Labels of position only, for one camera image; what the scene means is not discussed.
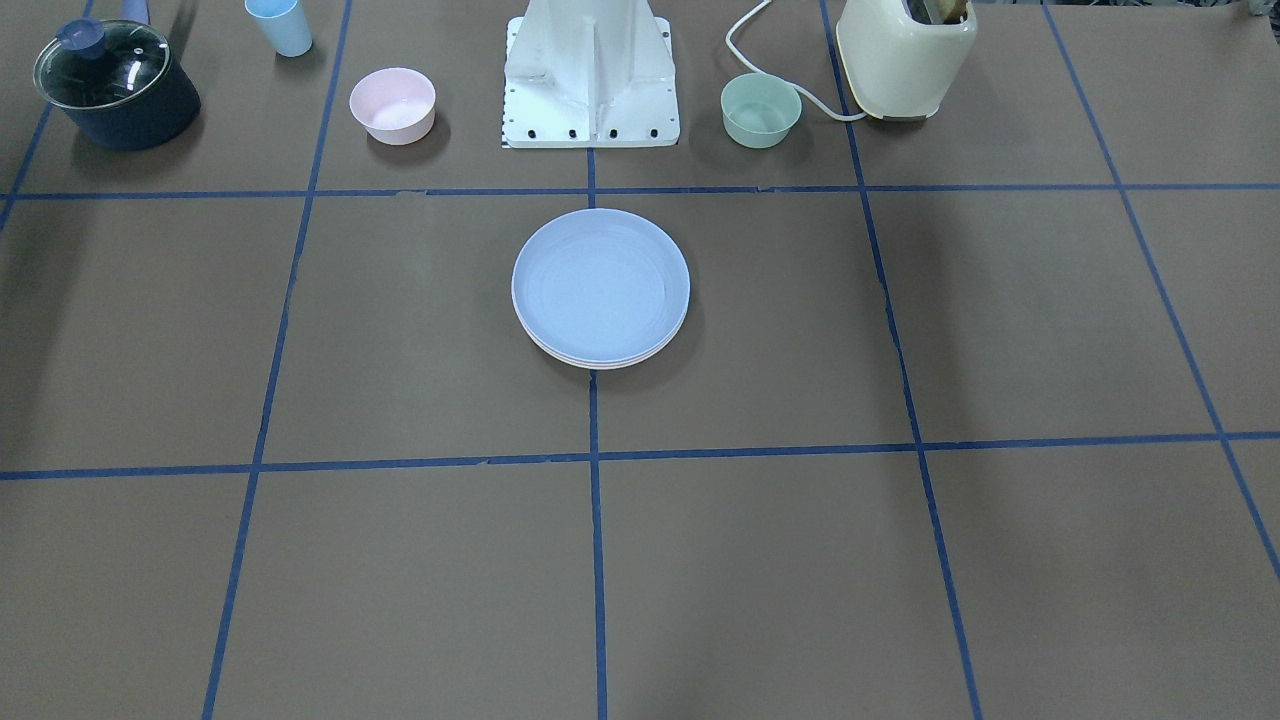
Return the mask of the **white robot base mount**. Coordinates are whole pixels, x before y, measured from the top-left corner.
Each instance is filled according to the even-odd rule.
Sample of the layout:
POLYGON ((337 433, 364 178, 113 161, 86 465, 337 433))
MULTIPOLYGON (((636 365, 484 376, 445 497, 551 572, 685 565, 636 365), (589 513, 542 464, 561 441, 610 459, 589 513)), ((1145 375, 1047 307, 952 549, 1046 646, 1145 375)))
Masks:
POLYGON ((648 1, 530 1, 504 38, 506 147, 678 142, 672 28, 648 1))

